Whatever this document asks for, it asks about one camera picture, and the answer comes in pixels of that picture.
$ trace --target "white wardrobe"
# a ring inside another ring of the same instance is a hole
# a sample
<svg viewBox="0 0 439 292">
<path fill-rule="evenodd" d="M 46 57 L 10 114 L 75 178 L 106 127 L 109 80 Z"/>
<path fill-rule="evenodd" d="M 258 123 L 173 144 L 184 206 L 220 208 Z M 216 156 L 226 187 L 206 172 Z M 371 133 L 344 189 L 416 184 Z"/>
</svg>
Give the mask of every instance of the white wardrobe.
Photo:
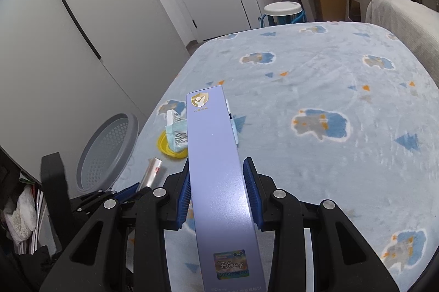
<svg viewBox="0 0 439 292">
<path fill-rule="evenodd" d="M 189 55 L 159 0 L 0 0 L 0 147 L 40 179 L 60 152 L 71 196 L 87 141 L 132 112 L 142 128 Z"/>
</svg>

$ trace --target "purple box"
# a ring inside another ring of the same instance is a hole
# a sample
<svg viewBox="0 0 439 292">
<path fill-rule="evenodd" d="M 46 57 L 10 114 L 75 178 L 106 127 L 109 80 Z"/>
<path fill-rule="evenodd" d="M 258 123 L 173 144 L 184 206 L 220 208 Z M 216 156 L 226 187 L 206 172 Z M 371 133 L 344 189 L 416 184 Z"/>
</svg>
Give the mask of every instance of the purple box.
<svg viewBox="0 0 439 292">
<path fill-rule="evenodd" d="M 189 175 L 206 292 L 266 292 L 242 163 L 221 86 L 186 97 Z"/>
</svg>

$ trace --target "gold shield logo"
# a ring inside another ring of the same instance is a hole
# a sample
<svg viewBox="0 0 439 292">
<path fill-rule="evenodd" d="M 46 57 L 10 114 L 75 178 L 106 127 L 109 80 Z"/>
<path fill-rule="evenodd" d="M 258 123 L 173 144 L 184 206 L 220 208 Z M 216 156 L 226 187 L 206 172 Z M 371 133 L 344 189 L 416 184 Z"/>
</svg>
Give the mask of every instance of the gold shield logo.
<svg viewBox="0 0 439 292">
<path fill-rule="evenodd" d="M 196 106 L 197 108 L 201 108 L 205 103 L 207 103 L 208 100 L 209 100 L 209 93 L 198 93 L 195 94 L 192 98 L 190 98 L 192 105 Z"/>
</svg>

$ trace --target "silver screw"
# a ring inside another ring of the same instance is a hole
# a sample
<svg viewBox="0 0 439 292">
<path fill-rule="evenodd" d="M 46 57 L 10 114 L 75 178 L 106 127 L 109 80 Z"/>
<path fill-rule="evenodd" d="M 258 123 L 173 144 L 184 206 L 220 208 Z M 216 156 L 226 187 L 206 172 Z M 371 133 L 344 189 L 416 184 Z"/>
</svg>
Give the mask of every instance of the silver screw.
<svg viewBox="0 0 439 292">
<path fill-rule="evenodd" d="M 334 208 L 335 208 L 335 203 L 334 203 L 332 200 L 325 200 L 325 201 L 323 202 L 323 206 L 324 206 L 326 209 L 331 210 L 331 209 L 334 209 Z"/>
<path fill-rule="evenodd" d="M 285 198 L 287 196 L 287 193 L 285 193 L 285 191 L 283 191 L 282 189 L 276 189 L 273 192 L 273 196 L 275 196 L 278 199 L 282 199 L 282 198 Z"/>
<path fill-rule="evenodd" d="M 157 189 L 154 189 L 154 192 L 153 192 L 153 194 L 156 196 L 156 197 L 163 197 L 165 194 L 166 194 L 166 189 L 164 189 L 164 188 L 157 188 Z"/>
<path fill-rule="evenodd" d="M 104 207 L 107 209 L 114 208 L 116 206 L 116 201 L 114 199 L 108 199 L 104 202 Z"/>
</svg>

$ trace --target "light blue tablecloth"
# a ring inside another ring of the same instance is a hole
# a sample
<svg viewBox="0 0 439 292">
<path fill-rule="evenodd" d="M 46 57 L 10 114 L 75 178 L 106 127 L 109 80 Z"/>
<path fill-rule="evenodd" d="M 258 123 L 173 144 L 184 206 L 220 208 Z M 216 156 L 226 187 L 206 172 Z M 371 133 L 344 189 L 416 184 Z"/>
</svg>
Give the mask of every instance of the light blue tablecloth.
<svg viewBox="0 0 439 292">
<path fill-rule="evenodd" d="M 439 244 L 439 90 L 414 55 L 383 28 L 295 24 L 214 39 L 190 58 L 149 118 L 114 185 L 139 182 L 148 159 L 161 176 L 184 160 L 156 141 L 185 95 L 221 84 L 235 116 L 239 154 L 299 200 L 333 199 L 406 291 Z M 171 285 L 202 291 L 192 212 L 166 232 Z M 273 235 L 259 233 L 266 278 Z"/>
</svg>

